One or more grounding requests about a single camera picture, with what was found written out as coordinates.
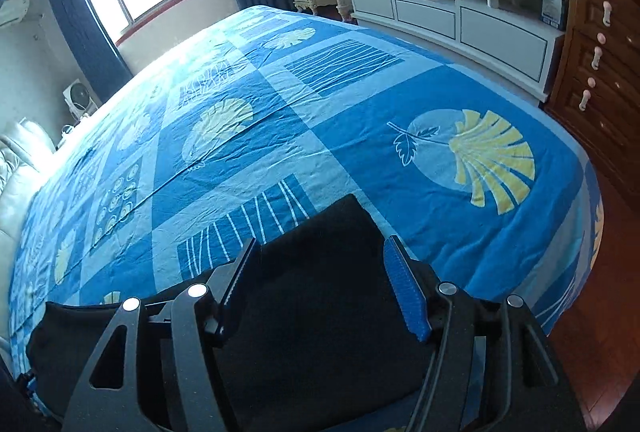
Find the white TV cabinet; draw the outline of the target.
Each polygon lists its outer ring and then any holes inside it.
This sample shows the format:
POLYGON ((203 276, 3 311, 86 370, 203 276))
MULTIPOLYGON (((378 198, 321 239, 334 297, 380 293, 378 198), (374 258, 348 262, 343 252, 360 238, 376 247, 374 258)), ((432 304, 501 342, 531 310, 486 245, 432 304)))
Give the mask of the white TV cabinet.
POLYGON ((540 102, 550 94, 564 33, 539 19, 539 0, 352 0, 354 17, 472 60, 540 102))

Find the blue box on cabinet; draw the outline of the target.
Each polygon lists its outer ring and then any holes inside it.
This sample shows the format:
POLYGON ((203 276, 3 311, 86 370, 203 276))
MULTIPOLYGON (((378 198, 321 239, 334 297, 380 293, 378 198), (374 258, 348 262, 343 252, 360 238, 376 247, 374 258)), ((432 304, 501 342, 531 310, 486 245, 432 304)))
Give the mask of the blue box on cabinet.
POLYGON ((570 0, 541 0, 540 20, 560 31, 566 30, 570 0))

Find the white round fan heater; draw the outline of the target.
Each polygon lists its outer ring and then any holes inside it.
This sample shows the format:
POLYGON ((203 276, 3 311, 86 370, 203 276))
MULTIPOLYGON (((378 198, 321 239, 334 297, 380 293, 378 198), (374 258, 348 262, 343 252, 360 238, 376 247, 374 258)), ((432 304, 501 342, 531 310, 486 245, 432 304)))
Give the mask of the white round fan heater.
POLYGON ((76 121, 80 121, 85 115, 90 117, 99 109, 89 92, 89 88, 80 80, 74 80, 63 90, 63 99, 76 121))

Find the blue patterned bedspread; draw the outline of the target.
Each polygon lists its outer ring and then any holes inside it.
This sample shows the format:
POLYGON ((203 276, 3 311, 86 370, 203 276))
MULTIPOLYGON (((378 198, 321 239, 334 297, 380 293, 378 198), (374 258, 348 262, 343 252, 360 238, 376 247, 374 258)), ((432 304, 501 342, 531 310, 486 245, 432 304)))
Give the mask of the blue patterned bedspread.
MULTIPOLYGON (((15 253, 2 428, 172 431, 141 407, 145 337, 171 348, 182 291, 347 195, 383 245, 399 238, 424 290, 435 274, 474 302, 459 431, 584 428, 548 341, 602 235, 582 146, 438 54, 265 6, 168 51, 52 155, 15 253), (26 354, 47 303, 116 308, 64 417, 26 354)), ((419 395, 322 431, 409 431, 419 395)))

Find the white padded headboard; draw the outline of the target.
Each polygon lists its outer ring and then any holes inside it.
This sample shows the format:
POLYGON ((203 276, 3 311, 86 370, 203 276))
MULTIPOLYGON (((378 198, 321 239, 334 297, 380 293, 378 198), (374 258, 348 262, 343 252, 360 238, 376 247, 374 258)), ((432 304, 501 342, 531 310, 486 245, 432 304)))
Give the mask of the white padded headboard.
POLYGON ((9 296, 15 253, 32 197, 42 184, 55 147, 35 122, 9 122, 1 131, 1 355, 8 362, 9 296))

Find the brown wooden drawer chest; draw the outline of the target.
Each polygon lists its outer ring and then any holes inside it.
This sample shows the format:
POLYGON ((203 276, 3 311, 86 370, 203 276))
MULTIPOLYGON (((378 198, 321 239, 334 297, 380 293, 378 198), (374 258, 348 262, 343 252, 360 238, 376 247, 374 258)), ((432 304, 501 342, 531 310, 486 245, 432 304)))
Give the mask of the brown wooden drawer chest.
POLYGON ((544 107, 639 207, 639 0, 568 0, 564 46, 544 107))

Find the black pants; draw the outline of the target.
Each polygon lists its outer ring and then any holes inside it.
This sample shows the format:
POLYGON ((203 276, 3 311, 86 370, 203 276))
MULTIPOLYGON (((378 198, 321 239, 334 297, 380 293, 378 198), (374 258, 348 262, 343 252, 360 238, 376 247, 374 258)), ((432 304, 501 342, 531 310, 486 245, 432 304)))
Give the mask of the black pants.
MULTIPOLYGON (((215 354, 241 431, 322 431, 420 390, 433 348, 407 329, 383 235, 354 195, 267 243, 258 266, 235 333, 221 350, 204 350, 215 354)), ((47 303, 26 354, 36 393, 55 415, 65 416, 115 311, 47 303)), ((139 362, 152 371, 140 403, 154 424, 178 431, 177 386, 161 386, 169 351, 168 339, 142 342, 139 362)))

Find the dark blue left curtain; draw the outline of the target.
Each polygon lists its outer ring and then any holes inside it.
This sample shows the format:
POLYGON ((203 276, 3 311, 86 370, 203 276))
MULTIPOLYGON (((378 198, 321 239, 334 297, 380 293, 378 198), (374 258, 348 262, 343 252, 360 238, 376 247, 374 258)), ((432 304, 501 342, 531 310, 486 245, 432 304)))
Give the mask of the dark blue left curtain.
POLYGON ((49 0, 64 40, 93 92, 111 99, 133 77, 90 0, 49 0))

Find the white wall air conditioner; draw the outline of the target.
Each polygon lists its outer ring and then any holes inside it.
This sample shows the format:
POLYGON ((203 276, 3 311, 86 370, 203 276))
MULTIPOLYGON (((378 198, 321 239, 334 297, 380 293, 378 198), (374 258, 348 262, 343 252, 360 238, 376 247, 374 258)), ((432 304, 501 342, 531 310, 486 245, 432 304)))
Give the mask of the white wall air conditioner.
POLYGON ((30 0, 6 0, 0 8, 0 28, 20 23, 28 13, 30 0))

